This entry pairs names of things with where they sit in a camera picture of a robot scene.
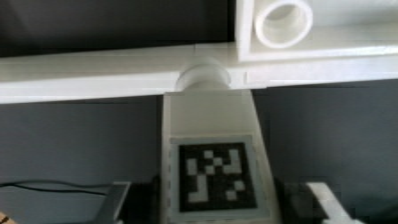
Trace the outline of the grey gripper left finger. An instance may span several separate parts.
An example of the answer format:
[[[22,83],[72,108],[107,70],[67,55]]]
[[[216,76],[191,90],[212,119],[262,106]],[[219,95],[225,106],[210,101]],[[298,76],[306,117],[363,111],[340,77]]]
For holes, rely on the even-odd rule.
[[[88,224],[159,224],[157,184],[116,182]]]

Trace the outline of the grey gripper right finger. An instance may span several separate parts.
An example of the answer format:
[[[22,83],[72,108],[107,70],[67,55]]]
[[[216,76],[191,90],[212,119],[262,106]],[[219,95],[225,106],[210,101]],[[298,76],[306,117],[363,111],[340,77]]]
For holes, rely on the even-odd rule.
[[[367,224],[344,208],[324,182],[278,182],[283,224]]]

